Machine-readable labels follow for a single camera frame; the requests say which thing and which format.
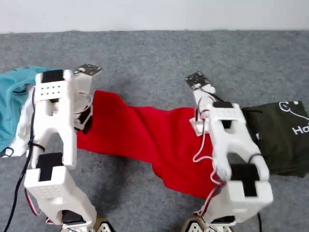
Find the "gray carpet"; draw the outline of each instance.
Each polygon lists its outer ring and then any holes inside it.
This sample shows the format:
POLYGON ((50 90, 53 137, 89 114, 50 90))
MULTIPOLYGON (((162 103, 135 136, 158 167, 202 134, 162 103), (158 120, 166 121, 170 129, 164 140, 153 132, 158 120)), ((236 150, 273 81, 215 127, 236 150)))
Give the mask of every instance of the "gray carpet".
MULTIPOLYGON (((309 31, 64 32, 0 35, 0 72, 41 65, 104 70, 93 89, 120 93, 128 104, 193 106, 184 78, 197 70, 218 95, 242 106, 302 100, 309 109, 309 31)), ((60 151, 53 138, 49 151, 60 151)), ((7 221, 25 157, 0 160, 0 228, 7 221)), ((179 231, 203 201, 164 187, 150 164, 78 151, 72 172, 98 214, 117 232, 179 231)), ((261 212, 265 232, 308 231, 309 176, 272 176, 274 203, 261 212)), ((237 225, 257 232, 257 218, 237 225)), ((58 231, 35 218, 20 191, 10 231, 58 231)))

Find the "red cloth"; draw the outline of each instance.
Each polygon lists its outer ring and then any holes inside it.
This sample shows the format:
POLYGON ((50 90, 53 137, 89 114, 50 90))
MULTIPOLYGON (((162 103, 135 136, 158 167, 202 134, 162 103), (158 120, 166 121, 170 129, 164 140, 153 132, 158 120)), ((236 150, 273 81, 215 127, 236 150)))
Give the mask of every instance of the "red cloth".
MULTIPOLYGON (((166 187, 196 197, 206 198, 214 188, 211 160, 192 161, 202 141, 189 123, 194 109, 127 106, 119 95, 99 90, 93 107, 92 128, 86 135, 77 134, 78 148, 150 162, 166 187)), ((206 135, 199 157, 211 153, 206 135)))

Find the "teal shirt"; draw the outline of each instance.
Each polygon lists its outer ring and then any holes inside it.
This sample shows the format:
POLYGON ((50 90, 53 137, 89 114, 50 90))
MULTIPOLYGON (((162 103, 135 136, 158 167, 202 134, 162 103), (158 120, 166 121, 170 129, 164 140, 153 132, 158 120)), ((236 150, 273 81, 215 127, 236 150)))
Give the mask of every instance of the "teal shirt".
POLYGON ((52 69, 29 66, 0 74, 0 152, 11 144, 16 134, 20 111, 28 93, 27 85, 35 75, 52 69))

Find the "white cloth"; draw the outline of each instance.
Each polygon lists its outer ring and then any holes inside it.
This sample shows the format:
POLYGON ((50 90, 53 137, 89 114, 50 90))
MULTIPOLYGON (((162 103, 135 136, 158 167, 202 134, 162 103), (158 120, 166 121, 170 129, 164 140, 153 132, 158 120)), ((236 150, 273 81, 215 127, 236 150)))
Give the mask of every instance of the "white cloth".
POLYGON ((16 135, 12 143, 5 149, 5 154, 0 154, 1 158, 22 156, 28 149, 30 139, 31 117, 33 114, 32 94, 34 87, 30 87, 28 97, 20 113, 17 124, 16 135))

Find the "dark green bag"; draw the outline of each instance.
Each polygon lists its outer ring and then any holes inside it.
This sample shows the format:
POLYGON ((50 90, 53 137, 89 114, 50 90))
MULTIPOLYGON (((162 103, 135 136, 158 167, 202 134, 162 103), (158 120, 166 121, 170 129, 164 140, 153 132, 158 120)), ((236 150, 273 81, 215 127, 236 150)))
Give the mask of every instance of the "dark green bag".
POLYGON ((309 117, 300 101, 243 108, 253 141, 271 174, 309 172, 309 117))

